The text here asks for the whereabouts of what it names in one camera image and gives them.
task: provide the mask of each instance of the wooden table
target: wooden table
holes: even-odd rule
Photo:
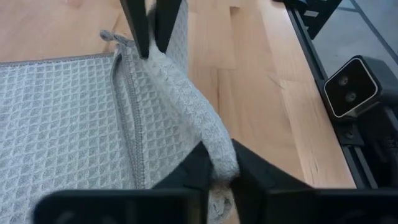
[[[316,187],[354,187],[284,4],[189,0],[189,76],[232,138]],[[0,61],[110,52],[118,0],[0,1]]]

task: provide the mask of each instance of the light wood surface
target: light wood surface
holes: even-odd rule
[[[189,76],[232,138],[315,187],[354,183],[283,4],[189,0]],[[118,0],[0,0],[0,62],[110,52]],[[236,223],[236,216],[228,223]]]

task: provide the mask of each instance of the gray floor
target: gray floor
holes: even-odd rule
[[[343,0],[313,44],[328,76],[359,54],[385,61],[398,77],[398,0]]]

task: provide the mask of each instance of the wood grain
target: wood grain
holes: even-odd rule
[[[354,187],[284,5],[188,3],[188,75],[231,137],[310,185]],[[131,37],[118,0],[0,0],[0,26],[2,62],[111,52],[100,29]]]

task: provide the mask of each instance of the gray waffle towel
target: gray waffle towel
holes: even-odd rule
[[[0,64],[0,223],[28,223],[62,189],[149,189],[203,141],[215,168],[209,223],[238,173],[220,117],[187,78],[187,3],[166,54],[141,60],[117,35],[114,55]]]

